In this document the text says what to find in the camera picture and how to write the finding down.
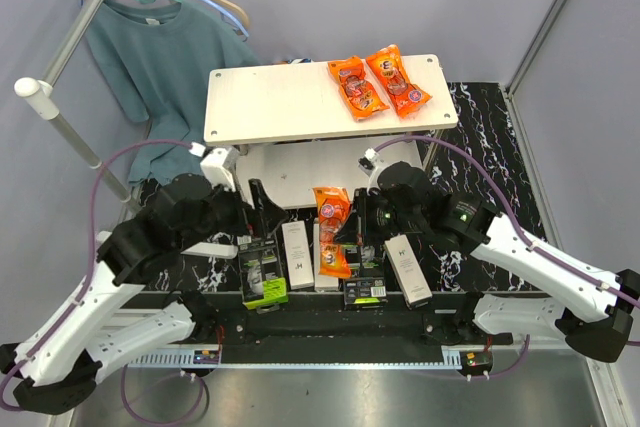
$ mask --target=barcode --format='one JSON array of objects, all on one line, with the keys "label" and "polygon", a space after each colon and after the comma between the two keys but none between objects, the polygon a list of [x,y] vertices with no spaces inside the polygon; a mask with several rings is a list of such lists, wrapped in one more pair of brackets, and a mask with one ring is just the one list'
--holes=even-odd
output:
[{"label": "barcode", "polygon": [[371,297],[386,297],[387,290],[384,287],[371,287]]}]

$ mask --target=clothing rack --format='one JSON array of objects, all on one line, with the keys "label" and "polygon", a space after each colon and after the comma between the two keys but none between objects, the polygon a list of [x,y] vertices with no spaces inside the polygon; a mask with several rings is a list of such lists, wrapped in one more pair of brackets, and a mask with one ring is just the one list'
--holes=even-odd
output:
[{"label": "clothing rack", "polygon": [[[45,69],[42,80],[23,77],[19,79],[14,86],[16,94],[25,99],[42,119],[48,121],[73,150],[94,170],[102,167],[102,160],[80,134],[76,132],[71,124],[67,122],[67,119],[60,113],[60,110],[50,97],[60,74],[62,74],[62,71],[69,63],[71,55],[78,47],[82,36],[103,1],[104,0],[87,0],[84,3],[78,17],[76,17],[69,28],[69,32]],[[140,204],[132,197],[131,190],[123,185],[110,170],[107,169],[104,172],[102,180],[131,212],[137,213],[140,211]]]}]

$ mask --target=shirt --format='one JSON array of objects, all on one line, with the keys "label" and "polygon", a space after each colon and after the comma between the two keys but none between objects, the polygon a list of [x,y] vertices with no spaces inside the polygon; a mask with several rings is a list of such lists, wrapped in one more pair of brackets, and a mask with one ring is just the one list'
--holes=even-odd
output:
[{"label": "shirt", "polygon": [[[186,1],[142,9],[106,0],[86,35],[126,116],[151,119],[149,139],[203,142],[210,71],[259,65],[231,26]],[[129,182],[199,174],[199,160],[180,146],[144,146]]]}]

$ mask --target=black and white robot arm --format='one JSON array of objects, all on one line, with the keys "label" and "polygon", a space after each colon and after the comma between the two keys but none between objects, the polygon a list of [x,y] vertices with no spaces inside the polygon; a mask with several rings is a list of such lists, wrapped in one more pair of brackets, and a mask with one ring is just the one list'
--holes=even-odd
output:
[{"label": "black and white robot arm", "polygon": [[[27,341],[0,346],[0,369],[22,382],[18,405],[57,415],[83,402],[96,385],[145,352],[172,342],[204,342],[215,336],[215,310],[197,292],[183,293],[160,312],[114,334],[102,327],[180,253],[218,232],[255,237],[272,233],[286,212],[267,197],[260,181],[250,189],[255,207],[243,201],[233,180],[238,152],[214,149],[204,157],[205,177],[183,174],[162,187],[133,219],[118,225],[98,249],[90,286],[78,302],[78,285],[53,316]],[[63,313],[71,313],[48,334]],[[29,352],[43,336],[34,355]]]},{"label": "black and white robot arm", "polygon": [[[461,309],[466,319],[460,328],[480,328],[489,334],[520,333],[564,339],[574,350],[603,362],[614,362],[625,347],[633,306],[606,290],[623,291],[636,300],[640,275],[631,270],[615,274],[588,265],[529,232],[533,247],[599,281],[587,282],[525,244],[507,215],[469,193],[434,194],[422,169],[405,162],[386,164],[371,150],[360,160],[369,175],[369,189],[356,191],[354,208],[360,210],[360,231],[366,236],[414,233],[435,247],[457,250],[518,275],[551,297],[509,298],[469,295]],[[395,225],[376,225],[375,209],[389,208]]]}]

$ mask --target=snack package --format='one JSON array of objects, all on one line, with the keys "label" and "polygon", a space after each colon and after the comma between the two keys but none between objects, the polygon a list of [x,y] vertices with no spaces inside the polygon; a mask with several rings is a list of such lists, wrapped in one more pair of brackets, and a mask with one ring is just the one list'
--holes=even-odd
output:
[{"label": "snack package", "polygon": [[351,269],[342,247],[331,241],[349,216],[349,195],[345,189],[337,187],[316,187],[313,193],[320,225],[320,274],[348,279]]},{"label": "snack package", "polygon": [[397,45],[390,45],[367,57],[367,64],[389,94],[389,98],[401,118],[426,104],[431,96],[409,81],[402,65],[402,54]]},{"label": "snack package", "polygon": [[329,62],[329,72],[340,84],[340,94],[355,120],[366,119],[389,108],[380,100],[371,82],[365,80],[366,72],[361,58],[354,56]]}]

